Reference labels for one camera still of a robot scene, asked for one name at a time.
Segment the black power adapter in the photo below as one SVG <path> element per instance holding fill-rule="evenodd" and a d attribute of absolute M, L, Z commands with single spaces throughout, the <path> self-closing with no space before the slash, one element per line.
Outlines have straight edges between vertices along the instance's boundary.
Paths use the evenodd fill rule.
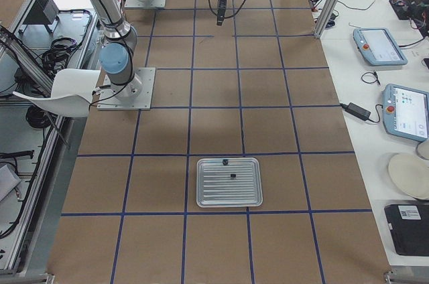
<path fill-rule="evenodd" d="M 350 115 L 361 119 L 362 121 L 368 121 L 371 115 L 371 112 L 356 105 L 355 103 L 350 102 L 349 104 L 340 103 L 341 108 Z"/>

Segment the white plastic chair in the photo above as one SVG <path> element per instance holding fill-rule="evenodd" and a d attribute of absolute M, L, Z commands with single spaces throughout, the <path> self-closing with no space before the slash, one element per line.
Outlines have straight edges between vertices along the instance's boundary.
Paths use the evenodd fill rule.
<path fill-rule="evenodd" d="M 88 107 L 93 101 L 92 91 L 97 85 L 100 73 L 100 70 L 66 68 L 55 76 L 51 96 L 48 98 L 36 98 L 16 91 L 13 94 L 55 115 L 88 117 Z"/>

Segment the far blue teach pendant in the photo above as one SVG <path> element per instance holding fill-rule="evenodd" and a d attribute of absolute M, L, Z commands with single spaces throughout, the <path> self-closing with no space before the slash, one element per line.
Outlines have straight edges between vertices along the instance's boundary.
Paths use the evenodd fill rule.
<path fill-rule="evenodd" d="M 355 28 L 353 40 L 364 60 L 372 66 L 402 66 L 408 63 L 387 28 Z"/>

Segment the silver ribbed metal tray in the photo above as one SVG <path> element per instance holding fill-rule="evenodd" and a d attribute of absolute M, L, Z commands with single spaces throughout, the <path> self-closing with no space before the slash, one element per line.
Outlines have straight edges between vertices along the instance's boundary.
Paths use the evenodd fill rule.
<path fill-rule="evenodd" d="M 196 203 L 201 208 L 258 207 L 263 203 L 259 162 L 254 157 L 203 158 L 196 164 Z"/>

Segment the blue teach pendant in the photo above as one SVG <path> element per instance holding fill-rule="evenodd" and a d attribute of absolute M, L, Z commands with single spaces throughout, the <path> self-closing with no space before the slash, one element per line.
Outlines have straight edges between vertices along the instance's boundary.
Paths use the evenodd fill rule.
<path fill-rule="evenodd" d="M 402 66 L 408 63 L 387 28 L 355 28 L 353 40 L 364 60 L 372 66 Z"/>
<path fill-rule="evenodd" d="M 383 125 L 390 135 L 422 142 L 428 138 L 428 93 L 387 84 L 383 91 Z"/>

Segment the white round plate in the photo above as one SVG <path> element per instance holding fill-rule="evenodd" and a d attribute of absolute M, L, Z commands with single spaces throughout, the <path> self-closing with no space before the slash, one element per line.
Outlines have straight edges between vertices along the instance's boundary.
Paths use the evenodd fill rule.
<path fill-rule="evenodd" d="M 428 166 L 422 159 L 398 153 L 389 160 L 388 172 L 402 192 L 418 200 L 428 200 Z"/>

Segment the near blue teach pendant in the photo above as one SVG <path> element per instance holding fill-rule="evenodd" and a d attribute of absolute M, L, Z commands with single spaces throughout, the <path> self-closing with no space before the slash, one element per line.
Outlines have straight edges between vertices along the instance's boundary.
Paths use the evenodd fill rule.
<path fill-rule="evenodd" d="M 383 125 L 390 135 L 422 142 L 428 138 L 428 93 L 387 84 L 383 91 Z"/>

